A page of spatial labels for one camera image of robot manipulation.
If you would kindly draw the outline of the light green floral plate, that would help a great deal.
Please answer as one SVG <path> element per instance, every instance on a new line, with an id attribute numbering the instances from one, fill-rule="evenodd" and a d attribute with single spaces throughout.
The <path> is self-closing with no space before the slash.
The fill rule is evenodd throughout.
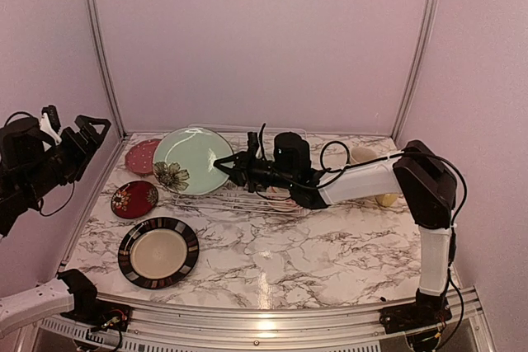
<path id="1" fill-rule="evenodd" d="M 165 136 L 153 155 L 153 174 L 160 185 L 179 195 L 207 195 L 222 187 L 229 176 L 215 167 L 233 149 L 209 129 L 188 127 Z"/>

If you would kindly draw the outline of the pink dotted scalloped plate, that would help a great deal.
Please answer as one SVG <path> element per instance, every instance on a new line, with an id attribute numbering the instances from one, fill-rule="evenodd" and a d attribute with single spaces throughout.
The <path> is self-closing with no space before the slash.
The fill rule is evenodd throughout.
<path id="1" fill-rule="evenodd" d="M 135 144 L 125 154 L 125 168 L 138 176 L 153 174 L 153 155 L 161 140 L 151 138 Z"/>

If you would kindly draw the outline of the red floral plate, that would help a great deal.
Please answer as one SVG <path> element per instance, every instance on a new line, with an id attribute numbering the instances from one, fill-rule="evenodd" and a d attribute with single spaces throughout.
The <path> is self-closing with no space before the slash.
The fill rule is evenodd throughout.
<path id="1" fill-rule="evenodd" d="M 111 211 L 124 219 L 140 218 L 158 204 L 155 185 L 147 181 L 131 181 L 118 188 L 111 197 Z"/>

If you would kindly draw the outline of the black striped large plate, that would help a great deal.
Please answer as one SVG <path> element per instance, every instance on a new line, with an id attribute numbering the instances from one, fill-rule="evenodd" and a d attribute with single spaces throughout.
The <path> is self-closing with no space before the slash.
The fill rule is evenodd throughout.
<path id="1" fill-rule="evenodd" d="M 117 252 L 123 276 L 143 289 L 165 289 L 187 277 L 195 268 L 200 245 L 185 222 L 155 217 L 132 227 Z"/>

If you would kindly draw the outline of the tall seashell ceramic mug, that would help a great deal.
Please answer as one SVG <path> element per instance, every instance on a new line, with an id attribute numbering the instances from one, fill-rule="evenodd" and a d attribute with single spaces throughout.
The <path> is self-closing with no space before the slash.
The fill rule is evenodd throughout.
<path id="1" fill-rule="evenodd" d="M 354 147 L 350 150 L 350 155 L 352 165 L 366 163 L 379 157 L 374 150 L 366 147 Z"/>

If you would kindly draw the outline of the yellow ceramic mug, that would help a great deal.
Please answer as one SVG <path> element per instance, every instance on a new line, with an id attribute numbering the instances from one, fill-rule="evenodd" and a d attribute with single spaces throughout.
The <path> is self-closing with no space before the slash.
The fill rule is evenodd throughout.
<path id="1" fill-rule="evenodd" d="M 382 195 L 376 195 L 375 201 L 376 203 L 384 208 L 388 208 L 392 206 L 398 199 L 399 194 L 382 194 Z"/>

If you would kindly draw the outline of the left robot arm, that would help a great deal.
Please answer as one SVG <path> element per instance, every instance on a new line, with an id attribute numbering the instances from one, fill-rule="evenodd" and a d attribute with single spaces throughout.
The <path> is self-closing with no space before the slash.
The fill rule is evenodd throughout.
<path id="1" fill-rule="evenodd" d="M 62 128 L 54 106 L 40 117 L 18 111 L 1 128 L 1 236 L 58 186 L 79 182 L 103 144 L 111 122 L 79 115 L 76 128 Z M 41 286 L 1 300 L 1 334 L 54 314 L 79 315 L 87 323 L 104 316 L 96 286 L 80 271 L 66 270 Z"/>

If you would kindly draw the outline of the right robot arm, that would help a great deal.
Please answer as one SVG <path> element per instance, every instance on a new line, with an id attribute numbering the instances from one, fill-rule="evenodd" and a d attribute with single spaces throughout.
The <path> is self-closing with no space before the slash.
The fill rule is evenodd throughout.
<path id="1" fill-rule="evenodd" d="M 396 153 L 339 170 L 312 167 L 309 143 L 293 132 L 274 138 L 273 158 L 264 153 L 262 136 L 249 133 L 247 150 L 214 161 L 214 167 L 238 186 L 254 192 L 270 186 L 286 189 L 306 209 L 326 209 L 352 199 L 398 194 L 406 200 L 421 236 L 421 274 L 408 317 L 425 326 L 443 309 L 455 251 L 454 166 L 413 140 Z"/>

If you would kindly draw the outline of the white red patterned bowl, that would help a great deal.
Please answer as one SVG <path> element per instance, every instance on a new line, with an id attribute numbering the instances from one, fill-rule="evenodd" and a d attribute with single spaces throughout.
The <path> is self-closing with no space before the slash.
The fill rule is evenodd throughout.
<path id="1" fill-rule="evenodd" d="M 277 212 L 292 213 L 302 209 L 290 198 L 290 192 L 287 189 L 269 187 L 265 196 L 268 198 L 267 203 Z"/>

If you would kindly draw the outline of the left aluminium frame post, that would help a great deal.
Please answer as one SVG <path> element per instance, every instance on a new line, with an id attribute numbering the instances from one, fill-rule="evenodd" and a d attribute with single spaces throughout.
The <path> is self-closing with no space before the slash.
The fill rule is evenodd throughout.
<path id="1" fill-rule="evenodd" d="M 97 60 L 97 67 L 101 75 L 103 90 L 117 134 L 121 140 L 124 140 L 127 137 L 127 132 L 125 130 L 124 122 L 120 113 L 116 91 L 112 81 L 110 66 L 106 57 L 106 49 L 103 40 L 97 0 L 85 0 L 85 3 L 92 42 Z"/>

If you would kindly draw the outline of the aluminium frame post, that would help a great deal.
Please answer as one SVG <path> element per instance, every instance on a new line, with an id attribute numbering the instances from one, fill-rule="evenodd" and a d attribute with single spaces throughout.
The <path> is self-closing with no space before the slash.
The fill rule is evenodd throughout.
<path id="1" fill-rule="evenodd" d="M 112 81 L 110 66 L 106 57 L 106 49 L 103 40 L 97 0 L 85 0 L 85 3 L 92 42 L 97 60 L 97 67 L 101 75 L 103 90 L 117 134 L 121 140 L 124 140 L 127 137 L 127 132 L 125 130 L 124 122 L 120 113 L 116 91 Z"/>
<path id="2" fill-rule="evenodd" d="M 391 139 L 397 142 L 403 133 L 403 128 L 411 110 L 413 98 L 417 91 L 417 86 L 422 70 L 422 64 L 427 52 L 427 46 L 434 29 L 436 13 L 439 0 L 425 0 L 422 19 L 420 22 L 417 43 L 412 56 L 412 62 L 405 82 L 403 96 L 398 106 L 398 112 L 393 124 Z"/>

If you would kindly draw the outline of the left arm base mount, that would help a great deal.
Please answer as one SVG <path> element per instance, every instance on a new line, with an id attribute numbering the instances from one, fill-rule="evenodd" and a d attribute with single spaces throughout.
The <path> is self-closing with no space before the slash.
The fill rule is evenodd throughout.
<path id="1" fill-rule="evenodd" d="M 61 313 L 61 317 L 90 325 L 91 332 L 109 329 L 126 332 L 131 314 L 129 305 L 99 299 L 95 284 L 80 270 L 63 271 L 57 278 L 68 286 L 74 299 L 73 310 Z"/>

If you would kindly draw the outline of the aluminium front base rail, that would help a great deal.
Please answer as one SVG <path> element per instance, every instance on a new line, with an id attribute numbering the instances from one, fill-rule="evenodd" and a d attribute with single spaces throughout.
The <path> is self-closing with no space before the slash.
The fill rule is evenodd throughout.
<path id="1" fill-rule="evenodd" d="M 390 302 L 354 307 L 250 310 L 190 307 L 126 298 L 126 331 L 89 333 L 80 322 L 54 316 L 21 331 L 18 351 L 409 351 L 440 330 L 444 351 L 494 351 L 475 289 L 449 291 L 453 317 L 446 324 L 389 334 L 384 312 Z"/>

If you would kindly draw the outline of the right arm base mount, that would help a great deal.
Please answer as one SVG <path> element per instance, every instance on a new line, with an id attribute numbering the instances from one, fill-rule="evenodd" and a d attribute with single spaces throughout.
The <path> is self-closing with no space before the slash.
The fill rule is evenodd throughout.
<path id="1" fill-rule="evenodd" d="M 413 302 L 382 308 L 379 323 L 386 334 L 445 324 L 452 318 L 446 292 L 444 289 L 440 294 L 432 295 L 417 289 Z"/>

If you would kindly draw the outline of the right aluminium frame post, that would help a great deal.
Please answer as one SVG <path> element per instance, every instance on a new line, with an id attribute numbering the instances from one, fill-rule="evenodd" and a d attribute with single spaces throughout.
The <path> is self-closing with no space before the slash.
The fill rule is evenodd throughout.
<path id="1" fill-rule="evenodd" d="M 393 124 L 391 139 L 397 142 L 403 133 L 403 128 L 411 110 L 413 98 L 417 91 L 417 86 L 422 70 L 422 64 L 427 52 L 427 46 L 434 29 L 436 13 L 439 0 L 425 0 L 422 19 L 420 22 L 417 43 L 412 56 L 412 62 L 405 82 L 403 96 L 398 106 L 398 112 Z"/>

